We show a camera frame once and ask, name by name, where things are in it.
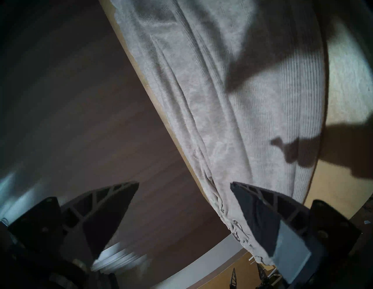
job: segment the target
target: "ribbed fabric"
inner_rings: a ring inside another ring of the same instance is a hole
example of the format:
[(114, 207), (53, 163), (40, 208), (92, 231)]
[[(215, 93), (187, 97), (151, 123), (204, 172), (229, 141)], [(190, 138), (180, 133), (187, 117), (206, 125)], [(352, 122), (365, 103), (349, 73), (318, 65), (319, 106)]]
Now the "ribbed fabric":
[(302, 202), (319, 147), (325, 72), (309, 1), (112, 0), (128, 48), (210, 204), (270, 264), (229, 185)]

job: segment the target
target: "wooden table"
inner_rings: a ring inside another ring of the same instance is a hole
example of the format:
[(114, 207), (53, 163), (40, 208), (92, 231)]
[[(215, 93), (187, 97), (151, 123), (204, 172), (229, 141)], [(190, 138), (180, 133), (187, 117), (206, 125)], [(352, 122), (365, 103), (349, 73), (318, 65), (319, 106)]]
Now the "wooden table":
[[(195, 175), (183, 150), (180, 147), (180, 143), (178, 142), (170, 124), (168, 123), (160, 103), (158, 102), (147, 80), (145, 79), (145, 76), (140, 71), (138, 64), (127, 48), (126, 42), (120, 31), (120, 27), (114, 18), (114, 6), (111, 4), (110, 0), (99, 1), (168, 133), (184, 159), (185, 164), (187, 165), (195, 182), (200, 188), (201, 193), (204, 195), (205, 199), (207, 199), (197, 176)], [(327, 43), (329, 55), (329, 96), (327, 103), (326, 127), (323, 131), (321, 143), (321, 158), (317, 161), (310, 190), (304, 204), (307, 207), (310, 207), (313, 200), (324, 200), (341, 212), (345, 217), (351, 218), (373, 193), (373, 180), (371, 177), (362, 178), (360, 176), (352, 175), (350, 168), (346, 167), (345, 163), (340, 164), (338, 159), (334, 160), (333, 157), (329, 156), (333, 154), (334, 149), (338, 149), (340, 147), (338, 142), (335, 144), (335, 142), (338, 141), (338, 139), (334, 137), (335, 134), (338, 134), (339, 132), (338, 137), (341, 138), (346, 130), (350, 131), (354, 130), (355, 127), (359, 127), (358, 125), (351, 125), (351, 123), (362, 122), (366, 117), (366, 115), (363, 115), (363, 113), (357, 109), (359, 108), (359, 105), (366, 105), (367, 101), (365, 91), (360, 90), (358, 83), (360, 81), (359, 77), (362, 73), (364, 73), (360, 69), (361, 66), (364, 65), (364, 61), (361, 59), (359, 52), (353, 49), (354, 47), (351, 47), (352, 54), (350, 53), (348, 57), (346, 56), (346, 48), (341, 48), (339, 43), (344, 42), (346, 44), (346, 39), (352, 39), (352, 37), (348, 34), (347, 29), (343, 27), (343, 25), (339, 25), (337, 23), (335, 29), (337, 30), (337, 34), (334, 40), (332, 39)], [(346, 73), (346, 71), (350, 71), (351, 69), (355, 70), (355, 79), (351, 79), (349, 74)], [(349, 83), (349, 87), (346, 88), (346, 91), (341, 90), (341, 87), (343, 87), (343, 85), (346, 83)], [(355, 91), (355, 95), (353, 96), (355, 100), (353, 102), (350, 101), (351, 90)], [(369, 144), (368, 138), (369, 136), (364, 137), (364, 135), (360, 135), (360, 139), (358, 141)], [(354, 158), (353, 151), (345, 151), (342, 152), (342, 154), (351, 154), (351, 158)], [(364, 161), (364, 159), (355, 160), (355, 165), (356, 163), (359, 165), (358, 163), (360, 161)]]

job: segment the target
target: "screw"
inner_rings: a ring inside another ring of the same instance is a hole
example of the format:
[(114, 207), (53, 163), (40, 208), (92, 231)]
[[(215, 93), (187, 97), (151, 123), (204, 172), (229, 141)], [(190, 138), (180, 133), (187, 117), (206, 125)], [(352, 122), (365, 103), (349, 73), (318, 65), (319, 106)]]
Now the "screw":
[(323, 231), (323, 230), (319, 230), (317, 231), (317, 235), (322, 238), (322, 239), (327, 239), (329, 237), (328, 233)]

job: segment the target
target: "floor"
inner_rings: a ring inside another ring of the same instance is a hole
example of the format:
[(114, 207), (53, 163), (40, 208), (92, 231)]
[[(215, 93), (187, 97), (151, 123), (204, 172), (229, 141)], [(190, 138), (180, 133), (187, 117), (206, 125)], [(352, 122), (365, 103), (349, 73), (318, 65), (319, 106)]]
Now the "floor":
[(207, 221), (221, 223), (98, 1), (15, 6), (8, 20), (1, 46), (1, 217), (11, 222), (48, 196), (64, 204), (92, 189), (139, 181), (107, 245), (116, 245), (101, 263), (107, 273), (159, 255)]

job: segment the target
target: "wrinkled fabric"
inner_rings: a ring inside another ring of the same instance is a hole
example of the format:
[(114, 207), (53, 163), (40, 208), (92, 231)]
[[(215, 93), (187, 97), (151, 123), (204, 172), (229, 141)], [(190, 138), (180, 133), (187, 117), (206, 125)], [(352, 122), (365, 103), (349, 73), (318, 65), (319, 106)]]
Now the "wrinkled fabric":
[(130, 53), (211, 206), (257, 262), (233, 181), (302, 202), (322, 128), (325, 71), (309, 1), (112, 0)]

